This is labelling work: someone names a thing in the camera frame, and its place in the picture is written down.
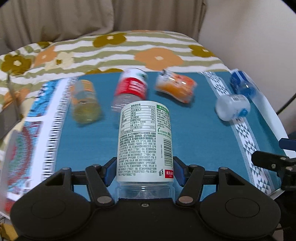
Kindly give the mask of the teal patterned mat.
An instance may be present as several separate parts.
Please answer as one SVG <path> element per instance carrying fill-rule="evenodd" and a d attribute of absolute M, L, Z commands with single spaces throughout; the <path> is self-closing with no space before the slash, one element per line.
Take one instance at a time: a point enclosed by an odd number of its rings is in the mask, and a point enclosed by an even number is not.
<path fill-rule="evenodd" d="M 230 73 L 189 73 L 198 86 L 190 104 L 181 104 L 153 90 L 157 73 L 148 74 L 148 99 L 165 105 L 171 116 L 173 154 L 186 164 L 207 170 L 227 166 L 266 194 L 280 187 L 276 173 L 254 166 L 256 150 L 282 154 L 278 140 L 281 126 L 272 129 L 255 105 L 250 113 L 232 123 L 221 121 L 214 106 L 218 96 L 230 94 Z M 55 171 L 70 167 L 84 170 L 103 165 L 117 154 L 118 118 L 111 103 L 119 73 L 86 75 L 93 83 L 103 118 L 78 125 L 71 113 L 70 89 L 76 77 L 43 84 L 20 131 L 12 135 L 4 163 L 1 212 L 8 215 L 15 201 Z"/>

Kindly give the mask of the beige curtain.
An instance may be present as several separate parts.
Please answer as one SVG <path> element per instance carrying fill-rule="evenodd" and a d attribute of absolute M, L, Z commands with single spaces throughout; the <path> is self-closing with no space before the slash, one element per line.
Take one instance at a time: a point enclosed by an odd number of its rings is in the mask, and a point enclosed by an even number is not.
<path fill-rule="evenodd" d="M 197 40 L 206 10 L 206 1 L 1 1 L 1 54 L 113 31 L 174 31 Z"/>

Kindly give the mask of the orange label clear cup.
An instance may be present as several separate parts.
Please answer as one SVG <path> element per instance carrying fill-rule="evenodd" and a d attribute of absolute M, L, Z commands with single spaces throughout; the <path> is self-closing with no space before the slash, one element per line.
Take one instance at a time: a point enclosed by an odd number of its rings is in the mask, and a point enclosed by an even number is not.
<path fill-rule="evenodd" d="M 72 117 L 80 125 L 88 125 L 101 118 L 102 112 L 93 83 L 77 80 L 71 88 Z"/>

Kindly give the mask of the grey laptop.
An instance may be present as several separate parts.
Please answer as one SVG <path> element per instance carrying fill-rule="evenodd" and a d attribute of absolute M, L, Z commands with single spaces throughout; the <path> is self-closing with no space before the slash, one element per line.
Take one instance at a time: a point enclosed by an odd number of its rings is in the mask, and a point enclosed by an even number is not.
<path fill-rule="evenodd" d="M 11 85 L 10 74 L 7 75 L 6 83 L 12 100 L 8 101 L 8 103 L 4 105 L 4 109 L 1 111 L 1 140 L 23 118 L 23 115 L 21 114 L 21 109 L 19 107 L 19 102 Z"/>

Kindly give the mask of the floral striped quilt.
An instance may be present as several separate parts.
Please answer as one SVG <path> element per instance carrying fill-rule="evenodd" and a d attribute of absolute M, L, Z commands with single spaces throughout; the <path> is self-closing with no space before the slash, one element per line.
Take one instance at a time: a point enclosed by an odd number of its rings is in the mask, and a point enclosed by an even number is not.
<path fill-rule="evenodd" d="M 174 72 L 228 70 L 212 51 L 171 31 L 133 30 L 37 42 L 1 56 L 1 107 L 11 101 L 7 80 L 18 101 L 28 109 L 47 81 L 133 67 Z"/>

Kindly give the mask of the red label clear cup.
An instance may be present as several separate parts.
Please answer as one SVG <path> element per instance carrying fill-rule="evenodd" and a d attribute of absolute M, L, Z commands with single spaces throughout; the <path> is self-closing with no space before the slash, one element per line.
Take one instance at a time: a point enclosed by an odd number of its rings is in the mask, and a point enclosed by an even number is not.
<path fill-rule="evenodd" d="M 121 73 L 111 105 L 111 109 L 117 113 L 127 104 L 145 100 L 147 95 L 148 75 L 138 68 L 128 68 Z"/>

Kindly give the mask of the orange cartoon label cup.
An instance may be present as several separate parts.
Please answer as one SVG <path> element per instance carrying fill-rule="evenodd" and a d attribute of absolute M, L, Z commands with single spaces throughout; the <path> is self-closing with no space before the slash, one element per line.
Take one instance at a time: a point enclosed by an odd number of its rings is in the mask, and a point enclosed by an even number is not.
<path fill-rule="evenodd" d="M 197 83 L 188 76 L 164 69 L 156 79 L 155 90 L 173 97 L 179 102 L 191 102 Z"/>

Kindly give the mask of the dark blue label cup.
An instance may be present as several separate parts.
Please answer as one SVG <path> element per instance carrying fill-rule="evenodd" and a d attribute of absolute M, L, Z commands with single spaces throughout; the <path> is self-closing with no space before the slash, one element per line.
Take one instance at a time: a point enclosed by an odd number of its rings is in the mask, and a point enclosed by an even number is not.
<path fill-rule="evenodd" d="M 241 94 L 249 100 L 252 100 L 257 93 L 256 85 L 242 70 L 234 69 L 231 71 L 230 85 L 235 94 Z"/>

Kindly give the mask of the clear white blue cup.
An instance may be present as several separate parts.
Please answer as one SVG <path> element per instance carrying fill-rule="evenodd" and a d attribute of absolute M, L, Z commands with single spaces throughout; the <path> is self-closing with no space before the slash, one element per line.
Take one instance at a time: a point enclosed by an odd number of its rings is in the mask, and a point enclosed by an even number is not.
<path fill-rule="evenodd" d="M 215 111 L 222 121 L 231 121 L 246 117 L 251 105 L 246 96 L 241 94 L 222 95 L 217 98 Z"/>

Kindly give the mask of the green label clear plastic cup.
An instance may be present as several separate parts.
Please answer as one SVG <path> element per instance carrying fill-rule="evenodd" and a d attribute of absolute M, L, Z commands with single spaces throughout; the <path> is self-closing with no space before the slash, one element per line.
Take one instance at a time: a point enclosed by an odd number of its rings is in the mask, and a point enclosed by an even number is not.
<path fill-rule="evenodd" d="M 175 198 L 170 112 L 161 103 L 142 100 L 120 113 L 116 197 Z"/>

